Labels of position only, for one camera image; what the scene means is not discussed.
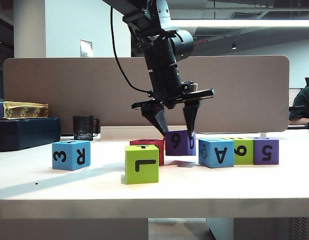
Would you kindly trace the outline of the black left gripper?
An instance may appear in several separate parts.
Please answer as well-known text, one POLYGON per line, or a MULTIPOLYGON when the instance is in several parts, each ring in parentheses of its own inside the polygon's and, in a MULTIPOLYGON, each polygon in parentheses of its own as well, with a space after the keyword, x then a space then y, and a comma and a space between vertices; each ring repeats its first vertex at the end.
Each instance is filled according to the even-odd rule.
POLYGON ((210 99, 215 90, 208 88, 197 90, 198 84, 192 81, 181 82, 181 75, 177 66, 168 69, 153 69, 149 72, 152 90, 147 94, 151 98, 147 101, 135 102, 132 109, 141 109, 141 114, 160 133, 169 131, 164 115, 164 106, 173 109, 177 104, 184 103, 183 114, 189 136, 189 147, 195 146, 194 128, 200 101, 210 99))

